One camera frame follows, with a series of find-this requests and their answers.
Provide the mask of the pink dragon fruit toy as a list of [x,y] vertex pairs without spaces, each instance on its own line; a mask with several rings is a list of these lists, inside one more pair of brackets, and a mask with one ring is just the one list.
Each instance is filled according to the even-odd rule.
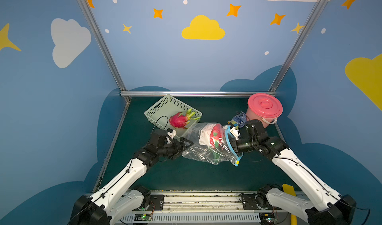
[[172,127],[176,129],[187,129],[186,125],[190,123],[191,120],[199,120],[201,116],[195,117],[196,112],[193,109],[187,110],[185,113],[178,112],[169,119],[169,123]]
[[222,126],[220,124],[214,125],[211,130],[210,146],[212,149],[223,150],[224,141],[222,134]]

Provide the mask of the clear zip-top bag blue seal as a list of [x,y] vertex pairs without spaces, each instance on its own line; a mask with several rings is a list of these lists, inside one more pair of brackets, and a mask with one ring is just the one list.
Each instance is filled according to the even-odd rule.
[[230,133],[232,125],[222,126],[224,146],[223,150],[212,149],[210,146],[210,133],[214,125],[218,123],[197,123],[188,129],[183,137],[194,143],[191,147],[182,152],[182,156],[200,162],[208,162],[219,165],[223,161],[228,161],[237,167],[242,155],[237,155],[231,146],[231,139],[234,137]]

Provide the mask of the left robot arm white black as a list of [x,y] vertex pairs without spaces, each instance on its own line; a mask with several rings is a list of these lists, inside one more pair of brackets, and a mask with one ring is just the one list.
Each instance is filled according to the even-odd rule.
[[81,196],[74,204],[70,225],[114,225],[128,212],[147,207],[150,191],[130,187],[161,157],[176,159],[194,143],[188,139],[152,136],[137,151],[127,166],[107,185],[90,196]]

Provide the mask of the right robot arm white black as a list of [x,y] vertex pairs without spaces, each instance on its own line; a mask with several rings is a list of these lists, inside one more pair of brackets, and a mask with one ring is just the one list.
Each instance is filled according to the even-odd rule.
[[350,195],[340,195],[316,176],[293,150],[279,137],[270,137],[259,120],[244,124],[247,137],[240,138],[238,130],[225,127],[225,138],[230,151],[237,157],[257,151],[283,170],[305,193],[299,199],[272,185],[259,189],[256,205],[259,209],[277,207],[304,220],[310,225],[349,225],[353,221],[356,201]]

